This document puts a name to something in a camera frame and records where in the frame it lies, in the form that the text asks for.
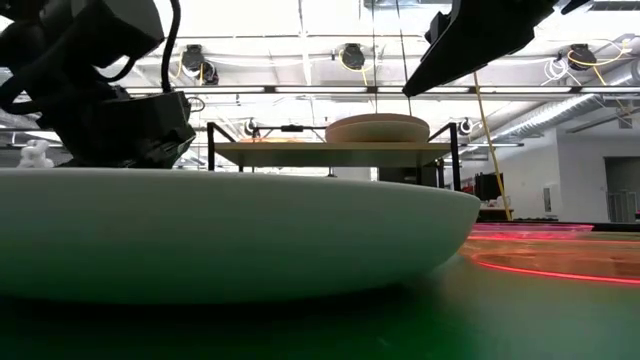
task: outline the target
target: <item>ceiling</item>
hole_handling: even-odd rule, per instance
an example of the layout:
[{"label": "ceiling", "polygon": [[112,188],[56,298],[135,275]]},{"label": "ceiling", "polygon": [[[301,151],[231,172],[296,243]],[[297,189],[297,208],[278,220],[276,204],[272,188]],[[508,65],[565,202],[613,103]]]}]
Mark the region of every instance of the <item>ceiling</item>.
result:
[{"label": "ceiling", "polygon": [[[169,0],[156,0],[165,32],[171,22]],[[221,86],[392,86],[403,85],[429,44],[423,35],[439,11],[448,12],[446,1],[431,5],[377,9],[373,13],[362,0],[182,0],[182,25],[171,72],[176,86],[199,86],[180,70],[180,54],[186,45],[200,44],[217,68]],[[482,85],[554,86],[573,84],[569,75],[549,81],[545,67],[558,51],[573,43],[588,43],[599,61],[625,53],[612,68],[640,55],[640,21],[637,11],[588,11],[589,6],[568,16],[556,13],[536,28],[536,39],[521,51],[491,63],[478,72]],[[345,69],[339,51],[346,43],[361,44],[366,57],[364,76]],[[141,59],[122,81],[124,87],[158,87],[162,47]],[[116,74],[123,59],[105,75]],[[585,83],[595,79],[592,71],[569,72]],[[449,85],[473,85],[470,76]],[[268,125],[324,125],[350,115],[369,112],[413,114],[439,129],[451,120],[478,119],[474,100],[425,100],[408,102],[398,95],[371,94],[240,94],[200,95],[205,110],[192,116],[196,127],[216,121],[236,137],[243,137],[244,123],[253,119]],[[517,101],[487,100],[484,107],[490,128],[539,105],[535,98]],[[317,141],[313,134],[302,135]],[[205,144],[204,133],[196,140]]]}]

